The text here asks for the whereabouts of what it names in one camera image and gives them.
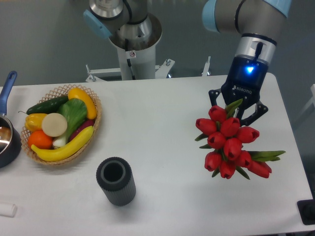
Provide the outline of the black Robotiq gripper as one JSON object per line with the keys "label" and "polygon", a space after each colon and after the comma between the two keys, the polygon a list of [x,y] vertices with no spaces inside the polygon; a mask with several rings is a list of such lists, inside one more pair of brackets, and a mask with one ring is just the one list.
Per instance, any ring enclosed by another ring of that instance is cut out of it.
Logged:
{"label": "black Robotiq gripper", "polygon": [[251,125],[268,112],[268,107],[259,101],[267,70],[268,66],[262,62],[235,57],[221,89],[208,92],[211,106],[229,105],[239,99],[243,100],[241,108],[244,110],[255,104],[255,112],[240,121],[241,126]]}

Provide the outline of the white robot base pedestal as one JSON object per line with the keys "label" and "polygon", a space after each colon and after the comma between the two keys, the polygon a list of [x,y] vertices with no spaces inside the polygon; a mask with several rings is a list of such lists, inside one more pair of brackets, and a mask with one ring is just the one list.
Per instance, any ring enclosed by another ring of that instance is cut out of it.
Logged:
{"label": "white robot base pedestal", "polygon": [[153,14],[134,13],[127,22],[117,18],[101,18],[86,10],[83,13],[88,27],[100,38],[109,39],[116,48],[121,78],[143,80],[166,78],[174,61],[165,61],[156,68],[156,45],[162,37],[161,23]]}

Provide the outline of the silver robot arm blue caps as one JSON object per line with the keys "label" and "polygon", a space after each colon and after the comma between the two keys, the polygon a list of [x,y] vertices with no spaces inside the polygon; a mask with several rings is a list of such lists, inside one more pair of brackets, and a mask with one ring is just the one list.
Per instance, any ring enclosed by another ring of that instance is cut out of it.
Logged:
{"label": "silver robot arm blue caps", "polygon": [[[212,105],[219,95],[226,105],[242,99],[235,113],[241,125],[252,124],[268,110],[260,101],[260,90],[290,5],[288,0],[209,0],[203,7],[207,30],[241,35],[225,83],[209,91]],[[156,69],[162,28],[148,12],[147,1],[92,0],[83,18],[91,31],[116,47],[123,80],[167,76],[165,67]]]}

